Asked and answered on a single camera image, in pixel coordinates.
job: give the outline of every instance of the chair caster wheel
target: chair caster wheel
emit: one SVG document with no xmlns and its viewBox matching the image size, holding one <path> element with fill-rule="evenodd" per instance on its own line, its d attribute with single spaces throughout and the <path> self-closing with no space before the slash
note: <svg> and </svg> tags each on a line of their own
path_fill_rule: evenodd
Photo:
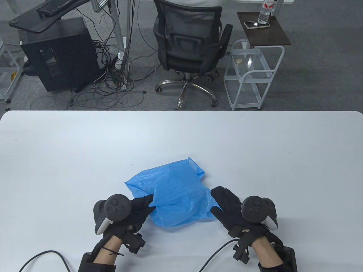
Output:
<svg viewBox="0 0 363 272">
<path fill-rule="evenodd" d="M 208 75 L 208 82 L 213 82 L 214 79 L 215 79 L 214 76 Z"/>
</svg>

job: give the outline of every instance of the keyboard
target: keyboard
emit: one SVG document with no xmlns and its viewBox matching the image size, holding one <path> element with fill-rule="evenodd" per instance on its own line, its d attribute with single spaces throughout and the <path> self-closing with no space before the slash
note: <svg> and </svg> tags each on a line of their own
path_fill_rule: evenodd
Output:
<svg viewBox="0 0 363 272">
<path fill-rule="evenodd" d="M 37 12 L 52 17 L 78 0 L 49 0 L 40 4 Z"/>
</svg>

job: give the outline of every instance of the office chair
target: office chair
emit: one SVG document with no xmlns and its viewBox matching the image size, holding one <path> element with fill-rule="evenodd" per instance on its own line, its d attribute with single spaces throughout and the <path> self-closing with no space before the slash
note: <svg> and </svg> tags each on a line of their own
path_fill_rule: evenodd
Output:
<svg viewBox="0 0 363 272">
<path fill-rule="evenodd" d="M 212 107 L 217 99 L 206 87 L 193 79 L 215 69 L 219 59 L 227 50 L 232 25 L 226 25 L 220 37 L 222 7 L 186 7 L 164 0 L 154 0 L 158 16 L 154 23 L 154 34 L 158 42 L 158 58 L 165 70 L 174 69 L 183 76 L 180 80 L 164 80 L 155 86 L 160 92 L 166 85 L 181 85 L 178 101 L 180 109 L 187 88 L 193 86 L 212 98 Z"/>
</svg>

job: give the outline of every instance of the person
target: person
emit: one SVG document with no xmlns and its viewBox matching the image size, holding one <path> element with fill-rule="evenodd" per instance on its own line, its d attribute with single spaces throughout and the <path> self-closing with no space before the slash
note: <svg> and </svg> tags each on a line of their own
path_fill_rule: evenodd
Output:
<svg viewBox="0 0 363 272">
<path fill-rule="evenodd" d="M 225 0 L 165 0 L 170 3 L 187 6 L 187 7 L 223 7 Z"/>
<path fill-rule="evenodd" d="M 241 201 L 230 190 L 221 186 L 211 190 L 212 197 L 219 207 L 212 207 L 212 214 L 230 231 L 235 226 L 243 229 L 238 237 L 248 233 L 252 238 L 251 247 L 260 261 L 261 272 L 287 272 L 285 263 L 276 253 L 266 237 L 269 230 L 262 224 L 247 222 L 241 213 Z M 102 240 L 95 246 L 91 254 L 85 253 L 78 272 L 115 272 L 115 261 L 123 244 L 123 238 L 128 234 L 137 233 L 147 216 L 155 209 L 149 207 L 153 195 L 131 200 L 130 215 L 122 222 L 110 224 L 103 234 Z"/>
</svg>

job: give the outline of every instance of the blue plastic bag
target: blue plastic bag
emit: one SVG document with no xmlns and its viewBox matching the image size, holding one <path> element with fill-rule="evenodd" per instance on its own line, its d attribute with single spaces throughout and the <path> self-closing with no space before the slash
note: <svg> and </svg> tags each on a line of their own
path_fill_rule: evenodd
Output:
<svg viewBox="0 0 363 272">
<path fill-rule="evenodd" d="M 201 219 L 214 219 L 211 207 L 218 206 L 201 179 L 204 171 L 191 159 L 145 170 L 126 182 L 134 197 L 154 194 L 151 213 L 159 227 L 176 227 Z"/>
</svg>

